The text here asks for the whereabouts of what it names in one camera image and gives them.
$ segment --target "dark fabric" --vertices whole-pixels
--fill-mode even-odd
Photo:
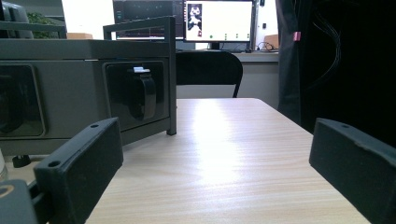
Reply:
[[[291,0],[276,0],[279,34],[279,105],[277,110],[301,124],[300,72],[298,42],[293,35],[299,31]]]
[[[333,119],[396,147],[393,2],[276,0],[278,110],[311,133],[317,118]]]
[[[239,59],[227,51],[187,50],[177,52],[177,85],[235,85],[236,97],[242,80]]]

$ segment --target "cable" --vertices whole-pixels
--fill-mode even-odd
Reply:
[[[311,85],[309,85],[305,90],[306,91],[311,91],[318,86],[322,85],[325,83],[327,80],[329,80],[337,71],[340,61],[341,61],[341,41],[340,41],[340,35],[335,31],[335,29],[329,24],[329,22],[323,18],[323,16],[320,14],[318,5],[324,4],[326,2],[329,2],[330,0],[324,0],[319,2],[315,7],[314,7],[314,16],[318,20],[318,23],[313,22],[314,25],[324,34],[328,35],[332,41],[334,42],[335,45],[335,56],[334,60],[332,61],[332,65],[329,67],[329,69],[318,79],[316,79]]]

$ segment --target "white wall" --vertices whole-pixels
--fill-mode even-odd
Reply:
[[[62,0],[68,33],[103,39],[103,26],[114,24],[112,0]]]
[[[264,7],[257,6],[256,42],[255,47],[264,41],[266,35],[277,35],[276,2],[265,0]]]

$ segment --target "screw hole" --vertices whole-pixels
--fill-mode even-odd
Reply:
[[[60,161],[52,161],[52,162],[49,163],[49,167],[55,167],[55,166],[57,166],[59,164],[61,164]]]

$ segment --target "desk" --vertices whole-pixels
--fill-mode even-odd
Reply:
[[[257,99],[177,100],[177,134],[125,146],[87,223],[368,223],[309,165],[311,141]]]

